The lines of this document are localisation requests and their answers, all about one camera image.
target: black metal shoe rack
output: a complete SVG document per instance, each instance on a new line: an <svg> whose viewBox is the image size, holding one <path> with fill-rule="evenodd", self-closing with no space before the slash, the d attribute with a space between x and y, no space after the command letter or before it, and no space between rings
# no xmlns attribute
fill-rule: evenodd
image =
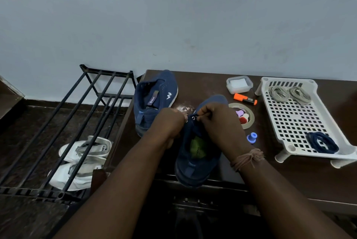
<svg viewBox="0 0 357 239"><path fill-rule="evenodd" d="M22 197L30 197L36 200L42 200L42 201L51 201L51 202L60 202L60 203L71 203L74 201L80 201L82 198L86 195L86 191L84 190L79 190L75 192L68 192L68 188L71 185L74 177L76 176L79 168L84 162L84 159L88 155L91 147L93 146L96 138L100 134L100 131L102 130L105 122L107 121L109 115L111 114L116 102L118 99L120 99L119 106L117 106L117 109L114 113L114 117L112 122L110 123L110 127L105 133L104 138L108 138L111 132L111 129L113 128L113 125L115 123L115 120L118 116L119 109L123 103L124 99L132 99L132 95L123 95L121 94L125 85L127 84L127 81L129 79L132 80L134 87L136 87L135 79L134 79L134 74L133 71L130 72L114 72L114 71L106 71L106 70L98 70L98 69L93 69L93 68L88 68L85 65L80 65L80 68L83 70L83 74L79 77L77 82L73 85L73 87L69 90L67 95L62 99L62 101L58 104L56 109L53 111L51 117L42 125L40 130L34 135L34 137L25 145L21 153L17 156L15 161L10 165L10 167L7 169L5 174L3 174L2 178L0 179L0 195L7 195L7 196L22 196ZM96 77L92 80L89 76L89 74L96 74ZM109 81L105 85L105 88L103 89L102 92L98 92L97 89L94 87L96 84L97 80L100 78L101 75L107 75L110 76ZM68 99L68 97L71 95L71 93L75 90L75 88L78 86L78 84L82 81L82 79L86 77L90 83L89 87L87 88L86 92L82 95L81 99L78 101L78 103L74 106L68 117L66 118L65 122L61 125L61 127L58 129L57 133L54 135L54 137L51 139L51 141L47 144L47 146L43 149L41 154L38 156L37 160L34 162L34 164L31 166L31 168L27 171L26 175L21 179L20 183L16 187L6 187L3 186L4 183L6 183L6 180L8 176L11 174L12 171L16 168L17 163L19 160L26 154L28 151L28 148L31 146L31 144L34 144L34 142L38 139L38 137L41 135L41 133L45 130L45 128L48 126L50 121L54 118L54 116L58 113L60 108L63 106L65 101ZM107 89L109 88L110 84L112 83L113 79L116 77L120 78L125 78L124 82L119 89L117 94L110 94L106 93ZM38 189L29 189L29 188L23 188L24 183L29 179L33 171L36 169L38 164L40 163L41 160L45 157L46 153L50 150L51 146L54 144L56 139L59 137L60 133L65 129L66 125L70 121L70 119L73 117L74 113L77 111L79 106L82 104L83 100L85 97L88 95L90 90L93 89L94 92L97 95L97 100L92 106L92 109L89 111L86 119L84 120L83 124L78 128L77 133L67 146L66 150L62 154L62 156L58 159L56 162L55 166L52 168L51 173L47 176L47 178L43 181L42 185ZM103 101L103 98L108 98L107 103ZM74 142L78 141L80 138L83 130L85 129L89 119L95 112L96 108L98 107L99 102L102 102L104 104L104 110L99 118L99 121L95 127L93 138L91 142L89 143L86 151L84 152L83 156L79 160L78 164L76 165L73 173L71 174L69 180L67 181L65 187L63 190L59 190L57 188L51 187L49 185L49 181L57 171L58 167L62 164L63 159L69 152L70 148L73 146Z"/></svg>

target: wooden table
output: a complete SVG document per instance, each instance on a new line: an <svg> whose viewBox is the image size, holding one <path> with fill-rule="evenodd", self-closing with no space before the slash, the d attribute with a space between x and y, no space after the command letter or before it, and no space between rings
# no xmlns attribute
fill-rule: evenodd
<svg viewBox="0 0 357 239"><path fill-rule="evenodd" d="M148 70L143 79L149 80L157 73L158 71ZM223 94L230 103L237 102L226 88L226 80L239 74L196 72L174 72L174 74L179 89L176 101L172 105L173 108L187 108L190 114L203 100L214 94ZM249 76L249 78L254 87L244 95L256 98L254 92L260 84L261 76ZM317 92L330 114L350 143L357 145L357 82L320 79L315 81L319 86ZM250 132L258 134L255 146L264 152L270 164L321 210L357 215L357 162L341 169L333 168L329 159L317 157L291 156L282 164L276 162L274 156L282 150L282 145L277 142L274 136L262 98L257 97L257 100L256 106L249 106L254 112L256 120L252 127L246 130L246 134ZM111 172L140 139L135 132L132 108L133 101L106 161L104 167L106 172ZM177 182L173 172L177 151L177 146L173 146L165 152L155 180L166 184L171 183L173 188L182 189L183 186ZM231 190L231 192L233 191L232 197L235 193L240 193L249 199L249 193L242 178L231 170L229 161L224 156L221 157L217 168L212 171L205 186L201 187L201 191L211 190Z"/></svg>

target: hand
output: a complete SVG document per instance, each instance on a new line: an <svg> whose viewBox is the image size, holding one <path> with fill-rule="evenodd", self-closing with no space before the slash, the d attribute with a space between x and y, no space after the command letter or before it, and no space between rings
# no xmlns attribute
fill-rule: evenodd
<svg viewBox="0 0 357 239"><path fill-rule="evenodd" d="M211 140L230 162L254 148L247 141L234 109L213 102L203 106L197 114L197 120L203 123Z"/></svg>
<svg viewBox="0 0 357 239"><path fill-rule="evenodd" d="M162 139L165 142L164 146L170 148L173 139L178 136L186 121L187 115L177 109L163 108L146 133L149 133L150 136Z"/></svg>

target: light blue wall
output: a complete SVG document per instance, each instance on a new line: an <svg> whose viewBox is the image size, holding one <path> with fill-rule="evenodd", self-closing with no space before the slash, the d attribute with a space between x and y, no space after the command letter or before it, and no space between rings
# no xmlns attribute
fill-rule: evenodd
<svg viewBox="0 0 357 239"><path fill-rule="evenodd" d="M357 80L356 13L357 0L0 0L0 75L43 100L81 63Z"/></svg>

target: blue sneaker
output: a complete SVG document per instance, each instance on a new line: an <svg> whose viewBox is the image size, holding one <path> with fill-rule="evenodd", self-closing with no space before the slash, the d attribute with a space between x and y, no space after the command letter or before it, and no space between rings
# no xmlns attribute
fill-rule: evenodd
<svg viewBox="0 0 357 239"><path fill-rule="evenodd" d="M137 84L134 94L135 129L142 137L161 109L171 107L178 94L175 76L164 70L150 81Z"/></svg>
<svg viewBox="0 0 357 239"><path fill-rule="evenodd" d="M182 144L175 163L176 178L186 187L200 187L221 157L221 150L211 141L203 124L196 120L198 110L209 102L228 105L225 96L213 95L189 115L181 133Z"/></svg>

